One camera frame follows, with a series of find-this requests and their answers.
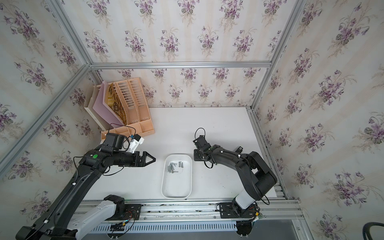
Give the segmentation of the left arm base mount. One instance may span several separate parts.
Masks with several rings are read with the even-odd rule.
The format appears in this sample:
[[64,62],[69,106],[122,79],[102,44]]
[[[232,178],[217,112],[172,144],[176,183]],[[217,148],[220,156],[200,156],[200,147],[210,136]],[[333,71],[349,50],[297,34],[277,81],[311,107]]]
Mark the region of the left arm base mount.
[[107,232],[125,232],[130,221],[135,222],[140,217],[140,204],[128,205],[125,199],[116,195],[104,198],[95,208],[77,219],[70,221],[68,230],[75,233],[77,240],[83,239],[96,229],[102,222],[118,221],[108,227]]

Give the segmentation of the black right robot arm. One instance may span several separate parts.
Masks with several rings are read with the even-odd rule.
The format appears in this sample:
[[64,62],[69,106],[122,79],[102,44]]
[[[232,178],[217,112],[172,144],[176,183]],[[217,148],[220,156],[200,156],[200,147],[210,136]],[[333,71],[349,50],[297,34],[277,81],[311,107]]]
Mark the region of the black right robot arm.
[[246,193],[260,201],[278,182],[276,175],[257,152],[242,154],[232,152],[219,145],[210,145],[204,135],[193,140],[194,158],[198,162],[223,165],[235,170]]

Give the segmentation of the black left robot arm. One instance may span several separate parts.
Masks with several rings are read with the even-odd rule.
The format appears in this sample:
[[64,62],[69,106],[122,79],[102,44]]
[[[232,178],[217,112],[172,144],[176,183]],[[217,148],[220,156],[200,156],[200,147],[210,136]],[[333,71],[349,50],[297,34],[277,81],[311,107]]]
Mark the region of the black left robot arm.
[[23,226],[16,239],[81,240],[101,222],[123,219],[127,212],[125,199],[116,195],[108,195],[80,219],[72,217],[91,187],[102,175],[106,176],[112,166],[142,168],[150,165],[147,158],[152,163],[156,161],[146,151],[137,151],[143,142],[144,138],[138,134],[127,137],[108,133],[102,144],[82,156],[76,173],[54,203],[31,227]]

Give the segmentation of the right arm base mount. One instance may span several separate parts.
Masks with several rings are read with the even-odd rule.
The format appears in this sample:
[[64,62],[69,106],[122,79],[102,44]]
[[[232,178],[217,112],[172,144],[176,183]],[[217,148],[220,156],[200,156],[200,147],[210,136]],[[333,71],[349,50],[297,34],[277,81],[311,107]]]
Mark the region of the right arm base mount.
[[260,207],[245,190],[241,191],[231,202],[222,202],[216,205],[216,211],[221,219],[237,219],[236,233],[240,237],[248,237],[252,232],[254,223],[263,217]]

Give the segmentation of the white plastic storage box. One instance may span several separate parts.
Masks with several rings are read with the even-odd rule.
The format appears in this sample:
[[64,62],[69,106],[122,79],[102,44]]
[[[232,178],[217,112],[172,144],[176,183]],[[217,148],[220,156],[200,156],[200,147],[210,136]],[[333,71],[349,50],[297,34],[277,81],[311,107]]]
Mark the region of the white plastic storage box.
[[[169,174],[167,167],[170,162],[183,162],[181,173]],[[193,161],[189,155],[173,154],[165,159],[161,193],[166,199],[187,199],[192,193]]]

